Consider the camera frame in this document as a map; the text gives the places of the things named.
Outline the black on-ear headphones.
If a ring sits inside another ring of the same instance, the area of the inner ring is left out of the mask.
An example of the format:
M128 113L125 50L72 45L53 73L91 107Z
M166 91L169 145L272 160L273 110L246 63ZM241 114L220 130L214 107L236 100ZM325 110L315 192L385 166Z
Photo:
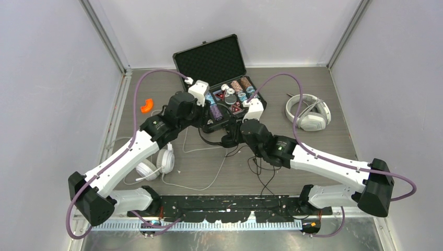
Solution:
M201 138L205 143L207 143L207 144L209 144L209 145L221 146L221 147L224 147L224 148L238 147L239 144L236 144L235 142L233 142L233 141L230 139L230 137L228 136L228 124L229 124L230 122L234 122L234 121L236 121L236 120L240 120L240 119L236 118L236 116L233 115L233 114L231 113L229 107L227 107L227 106L225 106L225 105L222 105L222 107L223 107L224 109L227 110L227 117L228 117L228 120L227 120L227 122L225 123L225 125L223 126L223 129L225 129L225 131L226 131L226 135L222 136L222 138L220 139L219 142L212 142L212 141L209 141L209 140L205 139L205 138L202 136L202 133L201 133L201 132L199 132L199 136L200 136L200 138ZM256 169L257 169L257 171L255 172L255 174L256 174L258 180L259 180L259 181L261 182L261 184L263 185L263 188L262 188L262 190L261 190L261 192L260 192L261 195L263 194L263 192L264 192L265 190L267 190L267 191L268 191L270 194L272 194L272 195L274 194L274 193L270 190L270 188L268 188L268 185L269 185L270 181L273 180L273 178L274 178L274 176L275 176L275 174L276 174L276 171L277 171L278 169L280 169L280 168L282 167L282 165L283 165L283 161L282 161L280 158L278 158L278 157L273 156L273 155L270 154L270 152L271 152L271 147L274 146L275 143L276 143L276 140L274 140L274 141L271 143L271 145L270 145L270 147L269 147L269 151L268 151L268 156L256 156L256 155L254 154L254 156L252 157L252 159L253 159L254 162L255 162ZM264 182L261 180L261 178L260 178L261 170L263 169L263 167L262 167L262 161L263 161L263 160L266 161L267 163L269 163L269 164L272 166L272 169L271 169L271 170L273 171L273 176L269 179L269 181L268 181L267 183L264 183Z

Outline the large white gaming headphones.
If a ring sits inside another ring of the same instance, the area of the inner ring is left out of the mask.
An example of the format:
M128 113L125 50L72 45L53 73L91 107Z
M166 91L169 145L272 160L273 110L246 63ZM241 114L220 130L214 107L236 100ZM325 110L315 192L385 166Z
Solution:
M293 106L300 103L305 104L306 108L295 118L291 110ZM292 96L285 105L285 115L291 122L296 119L296 126L308 132L324 130L332 120L330 109L325 101L311 94Z

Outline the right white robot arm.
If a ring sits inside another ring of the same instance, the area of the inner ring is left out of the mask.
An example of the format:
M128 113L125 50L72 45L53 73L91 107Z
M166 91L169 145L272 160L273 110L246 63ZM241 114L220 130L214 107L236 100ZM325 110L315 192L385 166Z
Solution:
M385 161L353 161L318 151L296 139L273 135L252 119L226 127L235 143L245 143L254 155L275 167L303 170L338 182L334 186L305 185L298 200L299 210L313 214L326 207L358 207L372 216L389 214L394 180Z

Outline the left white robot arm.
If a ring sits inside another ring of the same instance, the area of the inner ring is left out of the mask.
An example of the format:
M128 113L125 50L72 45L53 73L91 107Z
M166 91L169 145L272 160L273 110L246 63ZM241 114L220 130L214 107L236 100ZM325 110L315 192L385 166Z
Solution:
M115 191L117 184L139 163L157 153L189 126L207 124L210 102L205 93L177 92L161 111L136 127L132 138L111 157L85 174L68 178L70 198L92 226L104 223L115 213L137 210L155 216L160 202L152 189Z

